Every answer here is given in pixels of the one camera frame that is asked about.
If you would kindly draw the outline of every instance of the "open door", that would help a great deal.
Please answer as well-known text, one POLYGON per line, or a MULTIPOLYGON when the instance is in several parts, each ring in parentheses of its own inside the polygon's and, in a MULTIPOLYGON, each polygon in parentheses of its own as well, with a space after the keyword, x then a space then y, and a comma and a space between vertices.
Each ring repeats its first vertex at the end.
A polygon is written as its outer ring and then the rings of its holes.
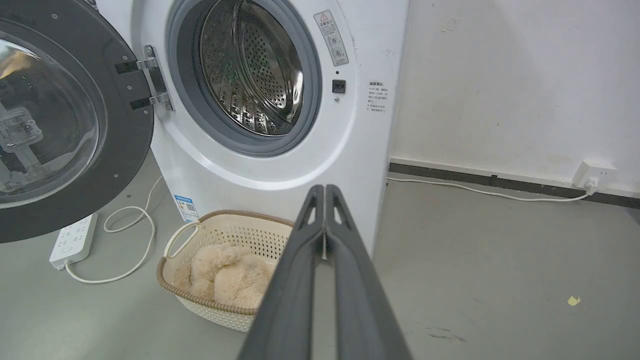
POLYGON ((153 132, 141 64, 83 0, 0 2, 0 243, 65 227, 129 184, 153 132))

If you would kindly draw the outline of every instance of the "washing machine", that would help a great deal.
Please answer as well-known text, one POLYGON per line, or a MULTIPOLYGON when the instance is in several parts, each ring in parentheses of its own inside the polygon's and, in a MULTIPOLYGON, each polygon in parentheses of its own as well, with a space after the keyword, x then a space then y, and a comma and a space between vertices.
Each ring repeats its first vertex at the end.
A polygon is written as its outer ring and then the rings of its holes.
POLYGON ((0 238, 120 193, 153 150, 187 222, 295 220, 336 184, 373 253, 408 0, 0 4, 0 238))

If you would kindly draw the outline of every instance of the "white cable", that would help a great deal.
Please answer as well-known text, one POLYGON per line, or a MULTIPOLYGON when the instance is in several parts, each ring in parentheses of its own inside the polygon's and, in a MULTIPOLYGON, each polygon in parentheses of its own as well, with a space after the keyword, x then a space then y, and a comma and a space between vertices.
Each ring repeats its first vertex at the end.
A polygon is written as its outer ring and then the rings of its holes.
POLYGON ((142 263, 145 262, 145 259, 147 258, 147 256, 149 255, 149 250, 151 250, 151 245, 154 242, 154 238, 156 237, 156 224, 154 223, 154 221, 151 219, 151 216, 149 215, 149 213, 147 213, 147 208, 149 207, 149 202, 151 201, 151 194, 154 192, 154 189, 156 188, 156 185, 158 185, 158 183, 160 182, 160 180, 162 180, 162 176, 158 177, 158 180, 156 180, 156 183, 151 187, 151 190, 149 191, 149 195, 147 196, 147 204, 145 205, 145 208, 140 208, 138 206, 126 206, 122 209, 118 209, 116 211, 114 211, 111 215, 109 215, 109 217, 107 217, 107 220, 104 221, 104 226, 102 227, 105 232, 107 233, 117 233, 119 231, 123 231, 125 229, 128 229, 130 227, 132 227, 133 225, 135 225, 136 223, 138 223, 143 217, 147 217, 147 219, 149 219, 149 223, 151 224, 151 237, 149 238, 149 244, 147 245, 147 250, 145 251, 145 254, 142 256, 142 259, 140 259, 140 262, 138 262, 136 264, 136 266, 134 266, 131 270, 129 270, 128 272, 120 275, 120 276, 116 276, 116 277, 112 277, 110 279, 105 279, 105 280, 86 280, 81 278, 80 276, 76 275, 73 273, 73 271, 71 271, 71 268, 69 267, 70 264, 65 263, 65 268, 67 269, 67 272, 69 273, 69 275, 71 275, 71 277, 73 277, 75 280, 78 280, 79 282, 83 282, 85 284, 104 284, 105 282, 112 282, 112 281, 116 281, 116 280, 120 280, 125 276, 128 276, 129 274, 133 273, 134 271, 136 271, 141 265, 142 263), (109 222, 109 219, 111 219, 111 217, 113 217, 113 215, 123 211, 123 210, 127 210, 127 209, 136 209, 136 210, 140 210, 142 212, 142 214, 136 219, 133 220, 133 222, 131 222, 129 225, 125 225, 119 229, 108 229, 107 228, 107 223, 109 222))
POLYGON ((398 181, 400 183, 424 183, 424 184, 432 184, 432 185, 452 186, 454 188, 461 188, 461 189, 469 190, 471 192, 483 193, 485 195, 493 195, 493 196, 504 197, 504 198, 511 199, 511 200, 529 201, 529 202, 536 202, 536 201, 570 202, 570 201, 582 200, 585 197, 589 197, 589 196, 591 196, 593 194, 591 192, 591 190, 590 190, 586 194, 578 196, 578 197, 574 197, 572 199, 525 199, 525 198, 521 198, 521 197, 505 195, 503 193, 484 192, 482 190, 476 190, 476 189, 473 189, 473 188, 469 188, 467 186, 463 186, 463 185, 459 185, 459 184, 453 184, 453 183, 439 183, 439 182, 436 182, 436 181, 427 181, 427 180, 418 180, 418 179, 396 179, 394 177, 388 177, 387 180, 398 181))

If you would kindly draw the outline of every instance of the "door glass window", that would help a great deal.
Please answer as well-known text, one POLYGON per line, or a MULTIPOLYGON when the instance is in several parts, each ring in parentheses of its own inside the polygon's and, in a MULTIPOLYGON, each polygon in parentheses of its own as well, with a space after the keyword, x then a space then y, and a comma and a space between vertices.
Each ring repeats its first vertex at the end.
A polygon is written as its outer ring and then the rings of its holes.
POLYGON ((0 208, 71 183, 93 158, 98 135, 93 104, 71 73, 33 45, 0 34, 0 208))

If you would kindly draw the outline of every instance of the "wall outlet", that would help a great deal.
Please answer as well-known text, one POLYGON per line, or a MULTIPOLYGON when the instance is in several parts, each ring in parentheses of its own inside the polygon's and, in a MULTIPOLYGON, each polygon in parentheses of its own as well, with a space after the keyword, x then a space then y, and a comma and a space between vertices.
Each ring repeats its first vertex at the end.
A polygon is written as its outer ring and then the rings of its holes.
POLYGON ((616 180, 618 169, 610 163, 595 160, 582 160, 578 171, 573 177, 573 184, 578 188, 586 188, 590 179, 597 180, 594 190, 606 190, 616 180))

